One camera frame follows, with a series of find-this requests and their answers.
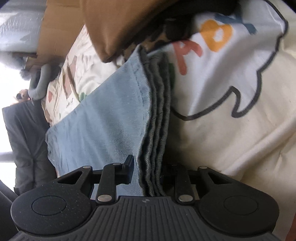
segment plastic wrap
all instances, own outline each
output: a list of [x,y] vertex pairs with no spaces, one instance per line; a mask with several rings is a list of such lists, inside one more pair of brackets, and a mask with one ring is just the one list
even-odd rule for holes
[[46,0],[10,0],[0,9],[0,51],[37,51]]

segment gray garment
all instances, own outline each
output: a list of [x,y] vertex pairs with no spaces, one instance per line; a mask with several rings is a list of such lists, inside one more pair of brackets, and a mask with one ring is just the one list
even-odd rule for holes
[[40,100],[46,96],[48,84],[53,81],[60,72],[58,66],[45,64],[41,67],[40,77],[35,73],[30,81],[28,90],[31,100]]
[[[110,163],[123,163],[127,155],[132,154],[136,160],[132,183],[119,185],[117,194],[140,196],[148,191],[154,196],[160,193],[161,188],[157,188],[157,192],[155,189],[160,174],[155,175],[158,168],[160,171],[161,163],[156,164],[155,160],[164,151],[164,145],[159,147],[159,143],[160,137],[164,140],[162,133],[167,132],[168,119],[160,120],[158,113],[165,116],[161,114],[164,110],[161,103],[170,102],[170,98],[167,101],[158,99],[169,96],[170,88],[165,88],[169,82],[166,56],[159,53],[153,58],[158,61],[151,61],[137,47],[121,68],[48,130],[49,159],[60,175],[84,165],[90,165],[94,170],[103,169]],[[156,131],[159,132],[158,141],[154,141]],[[152,163],[154,183],[151,180]]]

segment silver screw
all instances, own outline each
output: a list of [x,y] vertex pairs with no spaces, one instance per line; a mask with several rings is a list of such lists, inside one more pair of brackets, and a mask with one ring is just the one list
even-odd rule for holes
[[193,197],[191,195],[183,194],[179,196],[179,200],[181,202],[191,202],[193,200]]
[[108,194],[103,194],[103,195],[98,196],[98,201],[100,201],[100,202],[109,202],[111,200],[112,200],[112,197]]

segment brown pillow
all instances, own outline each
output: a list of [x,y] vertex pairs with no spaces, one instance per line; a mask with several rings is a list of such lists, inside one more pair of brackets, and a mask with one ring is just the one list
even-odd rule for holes
[[158,13],[178,0],[81,0],[90,39],[103,62],[124,46]]

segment wrinkled fabric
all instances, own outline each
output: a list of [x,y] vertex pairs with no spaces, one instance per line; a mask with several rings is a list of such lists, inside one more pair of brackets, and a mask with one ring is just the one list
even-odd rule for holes
[[48,130],[49,159],[58,173],[84,165],[103,169],[110,163],[124,163],[132,154],[136,161],[132,183],[119,185],[117,194],[163,193],[157,173],[168,132],[168,73],[165,54],[149,58],[138,47],[121,68]]

